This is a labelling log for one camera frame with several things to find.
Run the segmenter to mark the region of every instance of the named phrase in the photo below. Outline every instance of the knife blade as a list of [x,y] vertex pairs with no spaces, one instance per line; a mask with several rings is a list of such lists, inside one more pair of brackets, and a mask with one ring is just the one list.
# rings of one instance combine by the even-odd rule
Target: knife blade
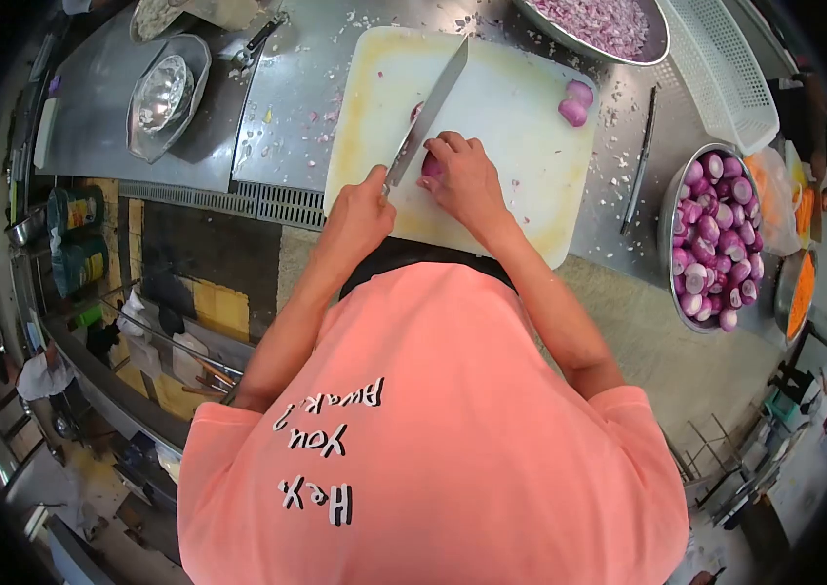
[[387,176],[384,177],[384,194],[390,187],[396,187],[400,184],[401,177],[404,176],[407,168],[410,166],[411,160],[414,159],[417,148],[423,143],[427,137],[427,131],[433,121],[436,120],[437,114],[443,108],[443,102],[449,96],[455,85],[455,80],[459,78],[459,73],[466,66],[466,61],[469,59],[469,38],[466,37],[459,44],[459,48],[455,50],[452,58],[443,68],[443,73],[436,79],[430,95],[423,103],[423,108],[420,114],[411,122],[407,129],[407,134],[404,140],[397,148],[397,154],[394,157],[394,162],[391,163],[391,168],[387,171]]

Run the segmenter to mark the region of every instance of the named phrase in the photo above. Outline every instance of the stainless steel bowl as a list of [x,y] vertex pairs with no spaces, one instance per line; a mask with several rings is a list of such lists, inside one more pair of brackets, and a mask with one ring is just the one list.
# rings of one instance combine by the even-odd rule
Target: stainless steel bowl
[[[807,255],[810,256],[813,271],[816,273],[818,268],[817,254],[813,250],[798,250],[784,258],[781,264],[781,273],[778,274],[778,284],[774,288],[774,320],[778,324],[778,329],[787,338],[788,345],[794,344],[807,324],[807,318],[804,317],[803,323],[794,332],[794,336],[787,337],[787,326],[791,320],[791,304],[794,302],[794,294],[797,292],[797,279],[800,277],[800,271],[804,267],[804,258]],[[813,296],[811,295],[810,302],[807,303],[807,312],[809,312],[812,303]]]
[[36,240],[46,227],[46,207],[38,207],[30,211],[30,215],[23,221],[4,230],[7,240],[16,249],[21,249],[33,240]]
[[[729,145],[721,142],[711,142],[706,146],[700,148],[696,153],[689,158],[689,160],[677,170],[674,178],[670,180],[667,185],[667,190],[664,193],[664,203],[661,204],[661,219],[657,225],[657,253],[661,257],[661,270],[667,271],[667,286],[670,289],[670,295],[674,299],[674,307],[677,308],[677,314],[680,315],[680,320],[693,332],[697,333],[712,333],[719,329],[719,317],[713,315],[706,321],[697,323],[690,319],[683,313],[680,308],[680,301],[677,299],[677,293],[674,292],[674,273],[670,270],[670,252],[674,249],[674,212],[677,210],[677,193],[680,191],[680,186],[683,185],[683,173],[686,172],[687,167],[696,159],[709,151],[722,151],[726,155],[734,156],[742,165],[742,173],[746,177],[750,177],[748,167],[742,161],[742,157]],[[754,193],[755,198],[758,198],[758,190],[755,188],[754,181],[751,183],[751,192]]]
[[524,13],[524,16],[533,22],[534,26],[543,31],[549,38],[560,43],[570,51],[582,53],[593,59],[608,61],[609,63],[630,64],[637,67],[648,67],[659,64],[667,58],[670,52],[670,28],[667,26],[667,18],[664,11],[658,6],[656,0],[637,0],[648,17],[648,38],[637,60],[629,60],[607,53],[602,49],[589,44],[576,37],[566,29],[562,28],[553,20],[548,19],[537,9],[531,0],[513,0],[517,8]]
[[181,118],[189,108],[195,85],[193,72],[179,55],[153,65],[134,100],[141,129],[154,134]]

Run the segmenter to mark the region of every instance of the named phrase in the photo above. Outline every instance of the metal drain grate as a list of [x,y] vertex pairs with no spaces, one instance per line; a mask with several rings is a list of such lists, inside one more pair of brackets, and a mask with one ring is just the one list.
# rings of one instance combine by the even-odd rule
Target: metal drain grate
[[263,182],[238,183],[237,193],[257,200],[257,219],[319,231],[323,229],[323,194]]
[[242,193],[240,189],[238,193],[220,193],[159,182],[120,181],[118,193],[134,199],[172,203],[251,219],[254,219],[257,213],[256,197]]

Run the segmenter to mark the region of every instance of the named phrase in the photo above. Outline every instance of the cutting board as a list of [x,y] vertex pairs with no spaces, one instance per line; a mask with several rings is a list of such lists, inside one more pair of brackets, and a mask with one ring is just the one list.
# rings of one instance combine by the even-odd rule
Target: cutting board
[[[400,27],[365,31],[336,126],[326,177],[326,215],[338,191],[390,166],[410,123],[461,37]],[[557,111],[570,79],[590,78],[543,57],[470,39],[469,61],[429,132],[477,137],[498,168],[504,203],[550,268],[570,248],[592,151],[599,97],[589,120],[573,128]],[[489,255],[469,232],[416,186],[426,155],[418,149],[389,199],[397,207],[392,236]]]

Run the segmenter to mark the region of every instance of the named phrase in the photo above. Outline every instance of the shredded carrot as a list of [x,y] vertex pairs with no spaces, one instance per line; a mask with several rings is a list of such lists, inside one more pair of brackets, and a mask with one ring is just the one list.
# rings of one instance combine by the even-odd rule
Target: shredded carrot
[[816,281],[816,271],[810,254],[804,256],[804,265],[800,268],[797,277],[797,287],[794,288],[794,300],[791,302],[791,315],[787,322],[787,339],[791,339],[807,320],[807,310],[810,299],[813,297],[813,285]]

